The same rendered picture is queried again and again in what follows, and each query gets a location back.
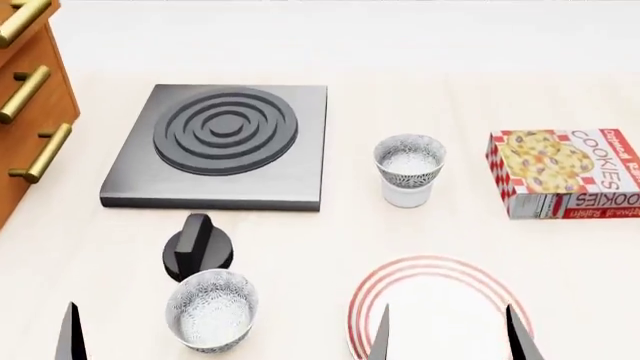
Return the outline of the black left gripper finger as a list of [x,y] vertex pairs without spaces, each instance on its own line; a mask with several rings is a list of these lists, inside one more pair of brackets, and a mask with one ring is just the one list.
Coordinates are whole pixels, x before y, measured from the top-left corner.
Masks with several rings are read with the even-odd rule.
[[74,302],[69,302],[60,326],[55,360],[88,360],[79,310]]

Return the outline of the wooden drawer cabinet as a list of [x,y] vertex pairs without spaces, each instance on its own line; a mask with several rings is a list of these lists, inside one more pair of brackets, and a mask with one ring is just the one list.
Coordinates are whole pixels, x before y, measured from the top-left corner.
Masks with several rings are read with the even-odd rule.
[[[0,0],[0,24],[14,10],[11,0]],[[62,123],[72,125],[80,115],[64,62],[50,26],[50,17],[60,8],[52,5],[7,49],[0,49],[0,107],[21,85],[14,72],[32,72],[40,65],[50,68],[50,77],[9,125],[0,124],[0,228],[4,227],[31,184],[8,176],[11,168],[29,167],[48,142],[40,131],[55,131]]]

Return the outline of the white plate with red rings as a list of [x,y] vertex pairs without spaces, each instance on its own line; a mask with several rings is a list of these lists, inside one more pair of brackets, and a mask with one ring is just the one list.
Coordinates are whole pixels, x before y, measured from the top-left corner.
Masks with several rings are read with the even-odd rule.
[[402,257],[374,269],[354,290],[347,341],[353,359],[366,360],[388,312],[388,360],[512,360],[508,307],[532,326],[516,296],[483,269],[436,255]]

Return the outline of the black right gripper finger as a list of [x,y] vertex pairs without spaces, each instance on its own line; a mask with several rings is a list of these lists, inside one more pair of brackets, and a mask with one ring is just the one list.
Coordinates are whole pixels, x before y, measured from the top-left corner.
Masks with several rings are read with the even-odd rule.
[[385,305],[375,340],[370,349],[367,360],[387,360],[388,341],[390,332],[389,305]]
[[513,305],[505,310],[506,329],[512,360],[545,360]]

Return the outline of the patterned black bowl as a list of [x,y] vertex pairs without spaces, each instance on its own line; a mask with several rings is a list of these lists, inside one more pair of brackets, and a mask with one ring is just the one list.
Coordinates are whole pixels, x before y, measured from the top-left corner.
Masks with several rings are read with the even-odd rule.
[[398,134],[378,143],[373,150],[376,167],[389,184],[412,189],[429,185],[442,170],[446,148],[433,137]]
[[181,281],[168,299],[165,320],[173,335],[192,350],[223,353],[246,338],[259,305],[243,275],[211,269]]

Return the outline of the grey flat stove burner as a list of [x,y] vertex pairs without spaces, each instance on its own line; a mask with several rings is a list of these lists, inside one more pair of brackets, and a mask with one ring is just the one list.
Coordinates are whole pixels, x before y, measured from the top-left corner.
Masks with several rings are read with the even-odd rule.
[[107,207],[320,209],[328,89],[155,86],[100,189]]

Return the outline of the black stove knob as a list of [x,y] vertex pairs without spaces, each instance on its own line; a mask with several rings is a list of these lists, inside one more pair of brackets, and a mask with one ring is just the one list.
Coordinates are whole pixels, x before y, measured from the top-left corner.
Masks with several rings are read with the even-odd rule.
[[198,272],[229,269],[233,260],[231,239],[204,213],[190,214],[182,230],[166,242],[162,254],[165,272],[177,282]]

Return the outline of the oatmeal raisin cookies box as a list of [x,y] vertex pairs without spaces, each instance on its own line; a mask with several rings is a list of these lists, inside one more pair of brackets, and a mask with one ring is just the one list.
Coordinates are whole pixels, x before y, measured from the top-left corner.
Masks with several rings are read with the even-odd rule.
[[509,218],[640,218],[640,156],[617,129],[494,131],[485,158]]

